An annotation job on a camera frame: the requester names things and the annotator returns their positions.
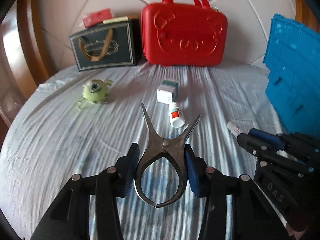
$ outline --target blue plastic box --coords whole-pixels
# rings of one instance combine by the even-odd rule
[[[266,95],[286,130],[320,137],[320,35],[275,14],[263,62]]]

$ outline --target orange rectangle on label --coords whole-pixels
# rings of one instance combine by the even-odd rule
[[[176,117],[179,117],[178,111],[172,112],[172,113],[171,113],[171,116],[172,116],[172,119],[173,119],[173,118],[176,118]]]

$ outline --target embossed bear face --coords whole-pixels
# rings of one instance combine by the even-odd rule
[[[153,20],[160,48],[166,52],[186,56],[212,54],[222,32],[222,24],[213,16],[191,17],[177,15],[171,11],[160,11],[155,14]]]

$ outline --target brown ribbon handle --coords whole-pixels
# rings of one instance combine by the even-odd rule
[[[110,43],[111,43],[111,39],[112,39],[112,35],[113,35],[113,29],[109,29],[107,35],[106,35],[106,38],[105,38],[105,42],[104,42],[104,45],[102,47],[102,50],[101,50],[101,53],[99,56],[90,56],[86,51],[85,51],[85,48],[84,48],[84,45],[81,41],[81,39],[79,39],[79,48],[82,52],[82,54],[85,56],[85,58],[87,60],[90,60],[92,62],[95,62],[95,61],[99,61],[101,60],[105,55],[106,53],[108,52],[108,49],[109,49],[109,46],[110,46]]]

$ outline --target red suitcase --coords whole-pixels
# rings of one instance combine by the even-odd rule
[[[162,0],[141,13],[142,47],[152,64],[218,65],[227,36],[227,18],[207,0],[195,5]]]

